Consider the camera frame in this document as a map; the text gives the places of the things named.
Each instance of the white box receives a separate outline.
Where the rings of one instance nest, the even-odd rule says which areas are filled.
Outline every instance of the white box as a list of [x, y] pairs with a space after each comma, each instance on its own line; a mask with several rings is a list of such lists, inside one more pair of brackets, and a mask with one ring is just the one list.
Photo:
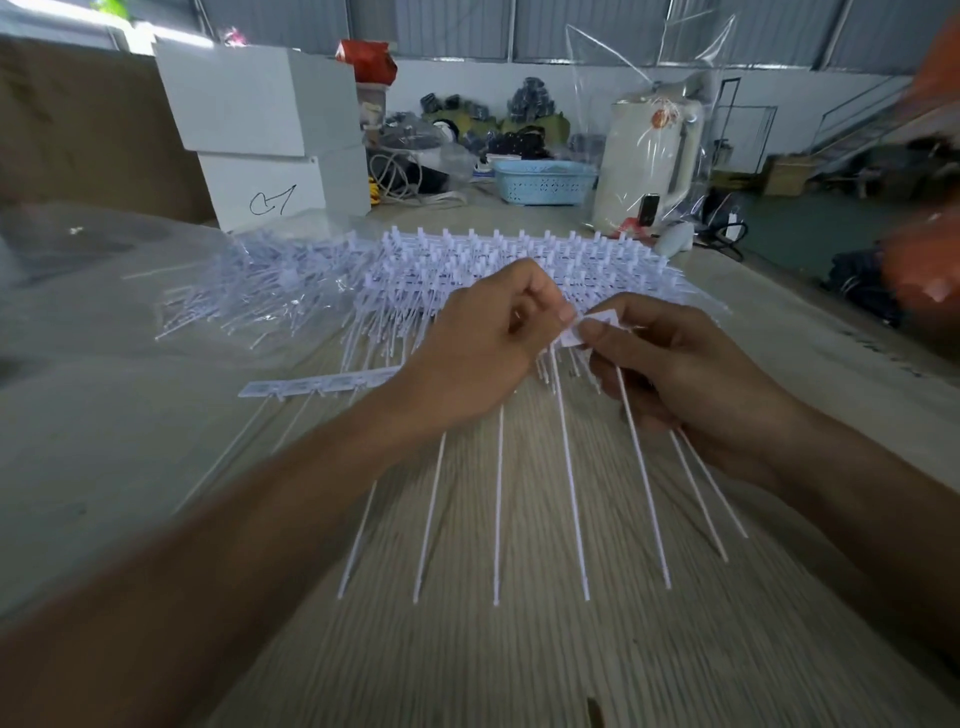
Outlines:
[[220, 229], [256, 228], [305, 209], [370, 212], [363, 145], [307, 158], [198, 154]]
[[361, 143], [353, 67], [289, 48], [156, 44], [185, 149], [311, 157]]

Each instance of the kettle handle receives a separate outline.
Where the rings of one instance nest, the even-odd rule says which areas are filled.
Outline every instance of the kettle handle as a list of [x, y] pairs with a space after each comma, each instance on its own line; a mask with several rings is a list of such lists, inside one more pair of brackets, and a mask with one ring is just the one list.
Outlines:
[[693, 184], [693, 172], [697, 168], [697, 159], [700, 156], [700, 138], [704, 135], [704, 107], [698, 101], [684, 104], [684, 114], [693, 119], [687, 121], [689, 125], [684, 140], [684, 155], [680, 158], [680, 168], [677, 170], [677, 184], [672, 191], [667, 192], [660, 203], [662, 214], [672, 210], [684, 200]]

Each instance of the forearm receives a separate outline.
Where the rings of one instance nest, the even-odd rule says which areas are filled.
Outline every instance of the forearm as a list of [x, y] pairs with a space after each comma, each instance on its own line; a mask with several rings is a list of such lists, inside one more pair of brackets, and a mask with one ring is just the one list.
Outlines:
[[0, 643], [0, 723], [179, 718], [224, 655], [312, 569], [331, 525], [432, 434], [409, 413], [396, 392], [372, 393], [42, 608]]
[[778, 456], [780, 495], [938, 646], [960, 654], [960, 495], [819, 412]]

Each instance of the hand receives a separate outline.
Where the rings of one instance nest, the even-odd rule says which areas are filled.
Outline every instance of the hand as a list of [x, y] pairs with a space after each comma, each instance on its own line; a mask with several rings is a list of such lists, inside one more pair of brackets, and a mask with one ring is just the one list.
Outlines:
[[620, 400], [616, 366], [639, 427], [679, 426], [697, 451], [734, 477], [774, 488], [778, 467], [811, 412], [741, 351], [697, 308], [624, 293], [594, 310], [613, 308], [623, 326], [591, 319], [579, 327], [593, 348], [590, 369]]
[[384, 385], [436, 432], [507, 399], [576, 311], [533, 260], [455, 291], [406, 365]]

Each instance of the person's right hand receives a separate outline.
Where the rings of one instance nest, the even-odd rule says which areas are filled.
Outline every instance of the person's right hand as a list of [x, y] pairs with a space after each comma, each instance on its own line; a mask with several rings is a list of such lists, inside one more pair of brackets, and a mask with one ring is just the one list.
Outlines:
[[579, 326], [604, 392], [621, 399], [620, 367], [637, 426], [682, 426], [704, 459], [725, 473], [780, 485], [778, 471], [811, 410], [700, 309], [623, 293], [593, 310], [609, 308], [629, 330], [591, 319]]

